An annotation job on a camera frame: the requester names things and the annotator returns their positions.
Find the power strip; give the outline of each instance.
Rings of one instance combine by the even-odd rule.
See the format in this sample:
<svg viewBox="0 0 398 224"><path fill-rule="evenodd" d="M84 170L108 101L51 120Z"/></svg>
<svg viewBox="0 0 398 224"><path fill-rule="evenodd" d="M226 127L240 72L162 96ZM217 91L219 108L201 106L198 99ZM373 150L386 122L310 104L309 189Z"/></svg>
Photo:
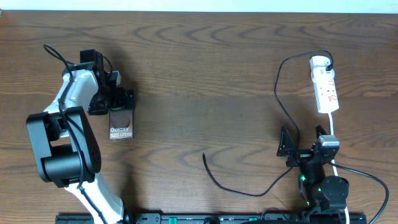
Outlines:
<svg viewBox="0 0 398 224"><path fill-rule="evenodd" d="M310 60L311 79L319 113L331 113L339 108L334 81L335 71L327 71L328 65L330 59L325 56L314 56Z"/></svg>

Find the white cable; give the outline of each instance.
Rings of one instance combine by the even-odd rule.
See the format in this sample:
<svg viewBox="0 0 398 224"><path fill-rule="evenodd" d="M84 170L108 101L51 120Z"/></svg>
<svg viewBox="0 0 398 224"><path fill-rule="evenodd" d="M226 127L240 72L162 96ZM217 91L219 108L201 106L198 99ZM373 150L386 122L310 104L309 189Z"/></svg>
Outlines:
<svg viewBox="0 0 398 224"><path fill-rule="evenodd" d="M344 214L346 214L346 224L349 224L348 207L344 208Z"/></svg>
<svg viewBox="0 0 398 224"><path fill-rule="evenodd" d="M331 113L328 113L328 115L329 115L329 123L330 123L330 134L331 134L331 135L334 135L335 132L334 132L334 130L333 130L333 118L331 117ZM332 166L332 168L333 168L333 173L335 174L335 176L338 177L337 168L336 168L335 166ZM344 214L346 215L346 224L349 224L348 207L346 207L346 208L344 209Z"/></svg>
<svg viewBox="0 0 398 224"><path fill-rule="evenodd" d="M330 123L330 135L335 135L335 132L333 130L333 118L331 117L331 113L328 113L329 115L329 123Z"/></svg>

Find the white wall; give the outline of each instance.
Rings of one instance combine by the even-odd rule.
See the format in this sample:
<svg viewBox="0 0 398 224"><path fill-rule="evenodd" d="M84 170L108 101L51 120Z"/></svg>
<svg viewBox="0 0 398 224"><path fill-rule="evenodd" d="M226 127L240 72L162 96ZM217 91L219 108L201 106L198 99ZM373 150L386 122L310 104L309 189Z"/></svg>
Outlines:
<svg viewBox="0 0 398 224"><path fill-rule="evenodd" d="M398 0L0 0L3 10L398 13Z"/></svg>

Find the wooden table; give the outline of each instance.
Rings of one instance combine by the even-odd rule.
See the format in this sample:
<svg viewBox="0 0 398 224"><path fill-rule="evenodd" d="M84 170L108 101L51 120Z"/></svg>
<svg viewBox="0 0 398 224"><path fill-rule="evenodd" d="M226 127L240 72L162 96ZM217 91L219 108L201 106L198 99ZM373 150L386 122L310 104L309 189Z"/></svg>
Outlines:
<svg viewBox="0 0 398 224"><path fill-rule="evenodd" d="M25 119L54 99L62 62L95 48L137 92L134 140L110 141L108 116L89 117L111 188L133 211L256 212L306 206L294 169L262 198L218 189L219 182L260 193L285 172L276 157L288 118L273 94L283 59L326 49L335 59L341 142L336 161L381 178L390 201L378 223L398 218L398 16L171 12L5 11L0 18L0 223L53 223L86 213L66 190L43 182ZM317 113L310 56L285 64L280 100L302 131L301 147L328 129ZM326 166L328 174L331 167ZM350 182L348 208L370 220L384 200L377 182L339 170Z"/></svg>

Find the black cable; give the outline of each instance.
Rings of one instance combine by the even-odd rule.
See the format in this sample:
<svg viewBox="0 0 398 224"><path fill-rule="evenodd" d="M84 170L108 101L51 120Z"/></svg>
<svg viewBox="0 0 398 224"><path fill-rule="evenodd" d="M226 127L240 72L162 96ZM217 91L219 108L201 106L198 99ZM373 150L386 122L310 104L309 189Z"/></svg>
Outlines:
<svg viewBox="0 0 398 224"><path fill-rule="evenodd" d="M220 219L215 217L205 218L203 224L210 224L211 222L220 224Z"/></svg>
<svg viewBox="0 0 398 224"><path fill-rule="evenodd" d="M57 50L55 50L55 49L54 49L53 47L51 47L51 46L49 46L49 45L47 45L47 44L44 44L44 45L43 45L43 48L44 48L44 50L45 50L46 52L48 52L50 55L52 55L52 56L54 56L55 58L61 60L61 61L65 64L65 66L66 66L66 68L67 68L67 70L68 70L68 73L69 73L69 75L70 75L68 85L65 87L65 89L63 90L63 92L62 92L62 94L61 94L61 97L58 99L58 108L59 108L59 111L60 111L61 118L62 118L63 122L65 123L65 125L67 126L67 130L68 130L68 132L69 132L69 135L70 135L70 137L73 139L73 142L75 143L75 146L76 146L76 148L77 148L77 152L78 152L78 155L79 155L79 161L80 161L80 179L79 179L79 184L77 185L77 188L79 189L79 188L81 187L81 185L83 184L83 181L84 181L84 179L85 179L85 178L84 178L84 177L85 177L85 173L84 173L84 167L83 167L83 152L82 152L81 149L80 149L79 142L77 141L77 138L76 138L76 136L75 136L75 133L74 133L73 130L72 130L72 127L69 125L69 122L68 122L68 120L67 120L67 118L66 118L66 116L65 116L65 112L62 110L62 105L65 103L65 98L66 98L67 92L68 92L69 88L71 87L71 85L72 85L72 83L73 83L73 81L74 81L72 71L70 70L70 67L69 67L69 65L68 65L68 64L71 63L71 62L68 63L68 61L66 61L66 60L64 59L64 57L62 57L62 55L61 55L59 52L57 52Z"/></svg>
<svg viewBox="0 0 398 224"><path fill-rule="evenodd" d="M86 191L84 190L83 187L79 188L80 193L84 196L84 198L87 200L87 202L91 205L91 207L93 207L93 209L98 213L99 218L101 219L101 221L104 224L108 224L105 220L104 215L102 214L102 212L99 210L99 208L97 208L97 206L95 206L95 204L93 203L93 201L91 201L91 199L89 198L89 196L87 195Z"/></svg>
<svg viewBox="0 0 398 224"><path fill-rule="evenodd" d="M350 172L354 172L355 174L361 174L361 175L364 175L365 177L369 177L370 179L373 179L373 180L379 182L384 187L384 190L386 191L386 196L384 197L384 202L381 205L381 208L376 213L376 215L372 218L372 220L369 222L369 224L373 224L380 217L381 213L384 211L384 209L387 206L388 198L389 198L389 195L390 195L387 185L381 179L378 179L377 177L375 177L373 175L370 175L370 174L367 174L365 172L362 172L362 171L359 171L359 170L355 170L355 169L352 169L352 168L348 168L348 167L344 167L344 166L341 166L341 165L338 165L338 164L333 164L331 162L328 162L328 163L330 165L332 165L332 166L335 166L335 167L339 168L339 169L347 170L347 171L350 171Z"/></svg>
<svg viewBox="0 0 398 224"><path fill-rule="evenodd" d="M75 63L73 63L73 62L69 62L69 61L67 61L67 60L65 60L58 52L58 54L56 53L56 55L55 54L53 54L49 49L51 49L53 52L56 52L56 50L54 49L54 48L52 48L51 46L49 46L49 45L47 45L47 44L44 44L44 50L47 52L47 53L49 53L51 56L53 56L53 57L55 57L56 59L58 59L58 60L61 60L61 61L63 61L63 62L66 62L66 63L68 63L68 64L70 64L70 65L75 65Z"/></svg>
<svg viewBox="0 0 398 224"><path fill-rule="evenodd" d="M106 78L107 80L109 80L109 78L111 78L112 73L113 73L113 66L112 66L112 63L109 61L109 59L106 56L103 55L102 57L105 58L105 60L107 61L108 65L111 67L111 71L110 71L108 77Z"/></svg>
<svg viewBox="0 0 398 224"><path fill-rule="evenodd" d="M279 208L276 208L276 207L267 208L267 210L265 210L265 211L261 214L261 220L265 219L265 216L264 216L264 215L265 215L269 210L271 210L271 209L273 209L273 210L278 210L279 213L285 218L285 220L286 220L286 221L288 220L288 218L285 216L285 214L284 214Z"/></svg>
<svg viewBox="0 0 398 224"><path fill-rule="evenodd" d="M205 156L204 153L203 153L203 164L205 165L205 169L206 169L207 174L209 175L210 179L211 179L211 180L213 181L213 183L214 183L217 187L219 187L221 190L225 190L225 191L227 191L227 192L236 193L236 194L240 194L240 195L245 195L245 196L248 196L248 197L262 197L262 196L264 196L265 194L268 193L268 191L271 190L271 188L278 182L278 180L280 180L282 177L284 177L287 173L289 173L289 172L293 169L293 167L290 167L286 172L284 172L282 175L280 175L280 176L269 186L269 188L268 188L264 193L261 193L261 194L247 194L247 193L243 193L243 192L238 192L237 190L227 189L226 187L221 186L221 184L219 184L219 183L217 182L217 180L216 180L216 179L213 177L213 175L211 174L210 169L209 169L209 167L207 166L206 156Z"/></svg>
<svg viewBox="0 0 398 224"><path fill-rule="evenodd" d="M295 127L296 130L297 130L296 149L299 148L299 143L300 143L300 130L299 130L299 127L297 126L296 122L294 122L293 118L289 115L289 113L287 112L287 110L285 109L285 107L283 106L283 104L280 102L278 96L276 95L276 86L277 86L277 84L278 84L278 79L279 79L280 70L282 69L283 64L284 64L287 60L290 60L290 59L293 59L293 58L297 58L297 57L301 57L301 56L304 56L304 55L316 54L316 53L327 53L327 54L330 56L330 65L328 65L328 66L326 67L326 70L327 70L327 71L330 71L330 70L333 68L333 57L331 56L331 53L329 53L329 52L326 51L326 50L316 50L316 51L313 51L313 52L307 52L307 53L304 53L304 54L294 55L294 56L288 57L287 59L283 60L283 62L282 62L282 63L280 64L280 66L279 66L278 74L277 74L277 76L276 76L275 87L274 87L275 98L276 98L276 100L278 101L278 103L280 104L280 107L282 107L283 111L285 111L285 114L287 115L287 117L290 119L290 121L293 123L294 127Z"/></svg>

